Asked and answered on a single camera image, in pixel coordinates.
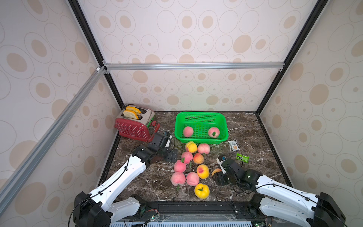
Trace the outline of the pink peach with leaf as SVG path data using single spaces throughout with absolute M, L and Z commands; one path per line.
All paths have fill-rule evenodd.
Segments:
M 174 172 L 184 173 L 186 170 L 186 163 L 182 162 L 181 160 L 177 160 L 174 165 Z

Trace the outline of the horizontal aluminium rail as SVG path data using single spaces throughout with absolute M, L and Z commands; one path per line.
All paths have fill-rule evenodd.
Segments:
M 105 63 L 106 73 L 111 71 L 135 72 L 149 71 L 207 71 L 207 70 L 244 70 L 244 69 L 282 69 L 283 62 L 202 62 L 202 63 Z

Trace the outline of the orange wrinkled peach middle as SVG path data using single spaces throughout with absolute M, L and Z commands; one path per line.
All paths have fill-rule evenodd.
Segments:
M 204 163 L 204 156 L 200 153 L 196 153 L 193 157 L 193 162 L 197 165 Z

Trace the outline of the yellow peach near basket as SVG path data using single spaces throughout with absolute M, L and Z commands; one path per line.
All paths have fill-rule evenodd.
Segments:
M 190 141 L 190 142 L 186 143 L 185 149 L 186 149 L 186 151 L 188 151 L 190 153 L 195 153 L 198 151 L 198 146 L 193 141 Z

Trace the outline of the white biscuit packet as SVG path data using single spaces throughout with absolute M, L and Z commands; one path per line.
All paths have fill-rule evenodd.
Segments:
M 229 143 L 232 151 L 238 151 L 238 150 L 240 150 L 239 147 L 238 147 L 238 145 L 237 145 L 237 142 L 236 141 L 229 141 L 228 143 Z

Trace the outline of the rear toast slice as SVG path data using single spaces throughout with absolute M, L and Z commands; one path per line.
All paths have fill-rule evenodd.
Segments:
M 136 114 L 142 114 L 142 112 L 138 108 L 136 108 L 136 107 L 127 106 L 125 110 L 126 111 L 133 111 Z

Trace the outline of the black frame post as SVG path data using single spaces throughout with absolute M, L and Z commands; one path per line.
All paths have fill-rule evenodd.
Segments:
M 110 72 L 108 71 L 106 65 L 104 64 L 104 57 L 100 51 L 99 45 L 96 43 L 96 39 L 93 35 L 93 32 L 91 31 L 91 28 L 87 22 L 86 17 L 81 9 L 81 5 L 76 0 L 68 0 L 67 2 L 70 5 L 71 10 L 73 11 L 73 13 L 77 19 L 78 24 L 81 27 L 81 30 L 92 50 L 93 55 L 96 58 L 97 63 L 99 64 L 99 66 L 104 66 L 106 69 L 105 79 L 112 91 L 113 96 L 115 97 L 115 100 L 116 100 L 118 106 L 123 107 L 124 102 L 120 96 L 120 93 L 116 87 L 116 84 L 115 84 Z
M 273 93 L 275 92 L 276 88 L 278 87 L 281 79 L 283 78 L 284 74 L 288 70 L 289 66 L 291 65 L 292 61 L 296 57 L 298 51 L 302 47 L 303 43 L 306 41 L 308 35 L 312 31 L 315 23 L 317 22 L 319 16 L 323 12 L 324 8 L 328 4 L 328 0 L 318 0 L 314 4 L 314 8 L 312 12 L 309 14 L 307 20 L 303 24 L 302 30 L 300 31 L 298 37 L 296 38 L 294 44 L 292 45 L 291 50 L 289 51 L 287 57 L 284 60 L 284 66 L 283 68 L 277 73 L 276 77 L 272 81 L 272 84 L 270 85 L 269 89 L 267 90 L 266 95 L 264 96 L 261 104 L 259 105 L 256 115 L 260 116 L 262 114 L 262 111 L 266 107 L 267 103 L 271 99 Z

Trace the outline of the yellow peach front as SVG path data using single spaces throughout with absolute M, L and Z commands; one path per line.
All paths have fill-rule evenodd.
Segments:
M 195 186 L 194 193 L 199 199 L 206 199 L 210 195 L 210 189 L 206 184 L 199 183 Z

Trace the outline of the black left frame post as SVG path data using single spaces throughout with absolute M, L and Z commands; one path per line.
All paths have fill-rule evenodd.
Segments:
M 68 0 L 67 2 L 70 5 L 71 10 L 73 11 L 73 13 L 77 19 L 78 24 L 81 27 L 81 30 L 92 50 L 93 55 L 96 58 L 97 63 L 99 64 L 99 66 L 104 66 L 106 69 L 105 79 L 112 91 L 113 96 L 115 97 L 115 100 L 116 100 L 118 106 L 123 107 L 124 102 L 120 96 L 120 93 L 116 87 L 116 84 L 115 84 L 110 72 L 108 71 L 106 65 L 104 64 L 104 57 L 100 51 L 99 45 L 96 43 L 96 39 L 93 35 L 93 32 L 91 31 L 91 28 L 87 22 L 86 17 L 81 9 L 81 5 L 76 0 Z

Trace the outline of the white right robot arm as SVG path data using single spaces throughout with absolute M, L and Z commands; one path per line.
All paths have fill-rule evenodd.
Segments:
M 213 173 L 213 180 L 220 186 L 231 185 L 236 193 L 253 194 L 250 201 L 253 211 L 301 227 L 346 226 L 345 215 L 329 194 L 297 190 L 244 168 L 226 156 L 219 156 L 216 161 L 220 168 Z

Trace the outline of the toast slice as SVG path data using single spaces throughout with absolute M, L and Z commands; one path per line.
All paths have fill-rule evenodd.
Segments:
M 136 114 L 142 114 L 142 112 L 138 108 L 136 108 L 136 107 L 127 106 L 125 110 L 126 111 L 133 111 Z
M 134 119 L 134 120 L 138 120 L 139 119 L 139 116 L 137 115 L 137 113 L 134 112 L 134 111 L 130 111 L 130 110 L 125 110 L 123 112 L 123 116 L 125 118 L 128 118 L 128 119 Z

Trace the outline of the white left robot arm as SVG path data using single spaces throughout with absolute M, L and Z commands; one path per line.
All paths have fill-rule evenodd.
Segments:
M 155 133 L 147 146 L 135 147 L 125 164 L 108 180 L 88 194 L 81 192 L 76 196 L 68 222 L 77 227 L 108 227 L 129 216 L 143 216 L 146 203 L 140 196 L 133 195 L 120 202 L 115 202 L 115 199 L 152 164 L 160 161 L 174 163 L 177 155 L 171 133 Z

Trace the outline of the front toast slice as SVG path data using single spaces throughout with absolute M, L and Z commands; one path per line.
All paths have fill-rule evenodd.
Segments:
M 134 111 L 130 111 L 130 110 L 125 110 L 123 112 L 123 116 L 125 118 L 128 118 L 128 119 L 134 119 L 134 120 L 138 120 L 139 119 L 139 116 L 137 115 L 137 113 L 134 112 Z

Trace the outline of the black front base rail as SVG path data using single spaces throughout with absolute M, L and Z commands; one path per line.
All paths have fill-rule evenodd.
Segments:
M 133 197 L 103 210 L 92 200 L 76 205 L 72 222 L 77 227 L 109 227 L 120 219 L 150 221 L 156 215 L 229 215 L 248 221 L 259 221 L 264 216 L 281 218 L 303 227 L 317 226 L 306 211 L 296 209 L 269 198 L 251 202 L 146 202 L 139 203 Z

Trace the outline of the green snack packet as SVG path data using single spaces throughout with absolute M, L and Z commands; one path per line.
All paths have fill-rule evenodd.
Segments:
M 250 157 L 249 156 L 242 155 L 240 153 L 236 153 L 236 159 L 237 160 L 240 160 L 240 161 L 242 161 L 244 163 L 249 163 Z

